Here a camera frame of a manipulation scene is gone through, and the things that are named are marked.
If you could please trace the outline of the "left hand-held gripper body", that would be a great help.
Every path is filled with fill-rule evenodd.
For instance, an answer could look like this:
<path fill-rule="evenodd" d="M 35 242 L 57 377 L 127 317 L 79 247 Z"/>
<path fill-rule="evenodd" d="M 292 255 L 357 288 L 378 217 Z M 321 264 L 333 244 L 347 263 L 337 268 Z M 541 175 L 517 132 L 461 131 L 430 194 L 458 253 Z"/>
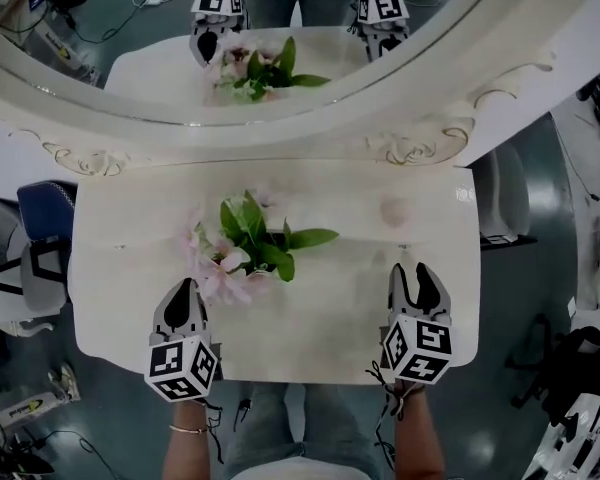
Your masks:
<path fill-rule="evenodd" d="M 167 335 L 152 332 L 144 381 L 168 402 L 201 400 L 223 379 L 219 344 L 209 331 Z"/>

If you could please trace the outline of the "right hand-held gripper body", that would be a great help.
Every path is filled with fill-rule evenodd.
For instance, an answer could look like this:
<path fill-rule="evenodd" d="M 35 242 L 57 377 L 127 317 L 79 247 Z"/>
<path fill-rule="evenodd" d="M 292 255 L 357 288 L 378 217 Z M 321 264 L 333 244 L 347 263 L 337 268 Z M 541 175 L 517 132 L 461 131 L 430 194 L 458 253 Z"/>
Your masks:
<path fill-rule="evenodd" d="M 383 341 L 383 348 L 396 380 L 432 385 L 451 366 L 453 328 L 399 314 Z"/>

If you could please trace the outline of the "white ornate dressing table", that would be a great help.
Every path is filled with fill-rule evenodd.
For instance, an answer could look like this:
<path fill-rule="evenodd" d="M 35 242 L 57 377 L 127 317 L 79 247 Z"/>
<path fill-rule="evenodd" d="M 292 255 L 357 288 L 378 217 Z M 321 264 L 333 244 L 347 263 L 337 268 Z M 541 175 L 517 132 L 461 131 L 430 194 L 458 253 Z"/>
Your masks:
<path fill-rule="evenodd" d="M 329 244 L 295 253 L 293 281 L 273 282 L 249 305 L 207 310 L 231 380 L 367 384 L 381 355 L 392 267 L 422 262 L 451 297 L 456 366 L 478 347 L 480 246 L 472 172 L 445 164 L 258 160 L 132 169 L 81 181 L 70 269 L 80 350 L 143 373 L 156 307 L 187 274 L 184 232 L 201 205 L 246 190 L 272 195 L 267 224 L 326 228 Z M 387 226 L 384 198 L 408 200 L 409 220 Z M 115 245 L 126 248 L 116 250 Z M 409 250 L 399 248 L 410 244 Z"/>

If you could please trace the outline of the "person's right forearm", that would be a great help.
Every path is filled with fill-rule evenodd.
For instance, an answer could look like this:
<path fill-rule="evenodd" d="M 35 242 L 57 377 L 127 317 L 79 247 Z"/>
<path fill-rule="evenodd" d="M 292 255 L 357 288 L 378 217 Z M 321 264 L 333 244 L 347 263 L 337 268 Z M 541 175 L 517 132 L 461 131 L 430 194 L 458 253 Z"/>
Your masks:
<path fill-rule="evenodd" d="M 446 480 L 444 457 L 425 388 L 399 381 L 394 390 L 404 395 L 402 419 L 395 425 L 396 480 Z"/>

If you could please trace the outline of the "person's left forearm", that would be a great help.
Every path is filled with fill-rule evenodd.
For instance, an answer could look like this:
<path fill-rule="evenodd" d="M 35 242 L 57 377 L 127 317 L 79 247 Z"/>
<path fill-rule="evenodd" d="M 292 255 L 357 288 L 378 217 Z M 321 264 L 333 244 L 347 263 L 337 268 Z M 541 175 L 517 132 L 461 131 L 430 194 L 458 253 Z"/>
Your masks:
<path fill-rule="evenodd" d="M 211 480 L 206 408 L 195 401 L 175 405 L 162 480 Z"/>

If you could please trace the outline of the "pink flowers in white pot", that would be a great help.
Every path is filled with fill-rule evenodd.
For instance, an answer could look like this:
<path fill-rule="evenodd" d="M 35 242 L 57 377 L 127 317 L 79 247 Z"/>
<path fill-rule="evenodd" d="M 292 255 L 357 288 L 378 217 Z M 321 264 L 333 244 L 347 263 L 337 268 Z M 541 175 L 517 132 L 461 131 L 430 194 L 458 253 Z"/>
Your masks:
<path fill-rule="evenodd" d="M 204 303 L 249 305 L 273 280 L 294 280 L 295 251 L 338 237 L 338 232 L 324 228 L 294 231 L 288 223 L 279 231 L 271 230 L 265 207 L 245 191 L 221 201 L 217 227 L 206 219 L 204 207 L 196 206 L 186 224 L 184 251 Z"/>

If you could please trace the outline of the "person's blue jeans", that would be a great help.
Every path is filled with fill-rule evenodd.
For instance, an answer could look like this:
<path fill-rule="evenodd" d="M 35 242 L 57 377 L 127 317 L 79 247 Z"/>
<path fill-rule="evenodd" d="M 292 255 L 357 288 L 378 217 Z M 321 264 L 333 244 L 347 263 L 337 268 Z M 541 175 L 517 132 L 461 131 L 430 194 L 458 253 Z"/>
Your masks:
<path fill-rule="evenodd" d="M 349 465 L 383 480 L 369 438 L 334 385 L 306 384 L 304 432 L 294 438 L 286 405 L 288 386 L 257 383 L 251 409 L 229 446 L 223 480 L 260 464 L 302 456 Z"/>

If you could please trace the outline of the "grey fabric chair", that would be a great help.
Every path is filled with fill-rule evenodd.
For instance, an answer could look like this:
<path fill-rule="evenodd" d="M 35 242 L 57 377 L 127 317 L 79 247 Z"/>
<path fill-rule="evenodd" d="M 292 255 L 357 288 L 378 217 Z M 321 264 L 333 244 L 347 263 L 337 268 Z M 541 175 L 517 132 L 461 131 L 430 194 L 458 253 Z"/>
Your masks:
<path fill-rule="evenodd" d="M 521 157 L 508 143 L 470 166 L 482 251 L 536 243 L 530 234 L 529 189 Z"/>
<path fill-rule="evenodd" d="M 55 315 L 67 301 L 60 252 L 32 251 L 17 204 L 0 199 L 0 323 Z"/>

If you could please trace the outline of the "white carved side table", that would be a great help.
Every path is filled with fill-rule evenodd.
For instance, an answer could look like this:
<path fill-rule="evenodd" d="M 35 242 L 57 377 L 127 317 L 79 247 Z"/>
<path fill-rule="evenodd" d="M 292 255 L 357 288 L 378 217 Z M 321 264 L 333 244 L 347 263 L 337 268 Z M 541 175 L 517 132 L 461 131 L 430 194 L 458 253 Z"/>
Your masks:
<path fill-rule="evenodd" d="M 8 338 L 30 338 L 42 331 L 53 331 L 55 325 L 48 321 L 34 324 L 32 320 L 10 321 L 0 324 L 0 365 L 10 358 Z"/>

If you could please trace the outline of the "black office chair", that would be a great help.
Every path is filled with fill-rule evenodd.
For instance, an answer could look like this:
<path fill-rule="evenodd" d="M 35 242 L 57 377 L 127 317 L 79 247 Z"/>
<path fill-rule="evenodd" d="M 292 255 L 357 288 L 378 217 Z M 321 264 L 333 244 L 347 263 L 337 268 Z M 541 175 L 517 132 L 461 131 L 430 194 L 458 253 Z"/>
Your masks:
<path fill-rule="evenodd" d="M 568 334 L 553 334 L 546 315 L 540 313 L 533 324 L 543 329 L 543 355 L 540 361 L 517 363 L 509 356 L 507 369 L 536 374 L 527 391 L 511 398 L 511 405 L 522 408 L 531 398 L 542 401 L 552 426 L 572 430 L 576 423 L 567 415 L 583 394 L 600 397 L 600 330 L 593 326 Z"/>

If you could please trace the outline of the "clear plastic bag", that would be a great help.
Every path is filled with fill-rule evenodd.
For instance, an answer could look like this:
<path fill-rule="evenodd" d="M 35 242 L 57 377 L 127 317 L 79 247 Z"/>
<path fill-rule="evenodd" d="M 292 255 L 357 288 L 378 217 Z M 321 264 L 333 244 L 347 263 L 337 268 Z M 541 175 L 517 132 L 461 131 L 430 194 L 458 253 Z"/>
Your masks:
<path fill-rule="evenodd" d="M 0 424 L 5 428 L 24 426 L 53 409 L 81 400 L 72 367 L 63 363 L 59 370 L 47 372 L 50 389 L 0 408 Z"/>

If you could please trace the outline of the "blue chair white seat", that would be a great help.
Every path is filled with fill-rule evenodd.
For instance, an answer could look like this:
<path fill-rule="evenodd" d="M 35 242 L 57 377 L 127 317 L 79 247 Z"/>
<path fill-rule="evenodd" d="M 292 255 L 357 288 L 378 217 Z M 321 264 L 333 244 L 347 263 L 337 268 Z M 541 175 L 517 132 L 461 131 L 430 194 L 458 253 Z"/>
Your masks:
<path fill-rule="evenodd" d="M 71 240 L 78 186 L 47 180 L 20 187 L 17 194 L 27 237 L 33 241 Z"/>

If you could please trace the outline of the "person's white t-shirt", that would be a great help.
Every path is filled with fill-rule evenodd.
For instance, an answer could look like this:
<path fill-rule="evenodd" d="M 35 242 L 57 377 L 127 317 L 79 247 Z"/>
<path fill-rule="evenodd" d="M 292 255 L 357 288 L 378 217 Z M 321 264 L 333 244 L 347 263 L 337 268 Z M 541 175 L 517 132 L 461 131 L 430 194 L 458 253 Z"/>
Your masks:
<path fill-rule="evenodd" d="M 230 480 L 378 480 L 359 468 L 302 456 L 249 467 Z"/>

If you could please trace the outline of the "white metal frame stand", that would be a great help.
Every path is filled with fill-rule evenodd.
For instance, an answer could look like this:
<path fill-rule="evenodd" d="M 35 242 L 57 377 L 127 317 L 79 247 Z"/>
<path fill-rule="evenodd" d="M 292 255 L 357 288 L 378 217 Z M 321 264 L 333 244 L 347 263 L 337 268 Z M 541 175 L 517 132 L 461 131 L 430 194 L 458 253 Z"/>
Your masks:
<path fill-rule="evenodd" d="M 548 426 L 522 480 L 600 480 L 600 397 L 583 394 L 567 412 L 567 428 Z"/>

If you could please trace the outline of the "oval mirror white carved frame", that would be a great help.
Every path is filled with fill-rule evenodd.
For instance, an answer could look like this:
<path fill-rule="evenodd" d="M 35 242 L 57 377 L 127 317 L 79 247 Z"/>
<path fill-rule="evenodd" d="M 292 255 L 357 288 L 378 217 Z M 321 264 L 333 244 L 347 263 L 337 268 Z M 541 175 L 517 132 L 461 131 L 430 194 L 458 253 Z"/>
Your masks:
<path fill-rule="evenodd" d="M 451 0 L 381 59 L 296 98 L 211 108 L 165 84 L 147 101 L 75 82 L 0 34 L 0 121 L 60 165 L 115 175 L 145 165 L 266 158 L 402 160 L 454 140 L 467 165 L 600 72 L 600 0 Z"/>

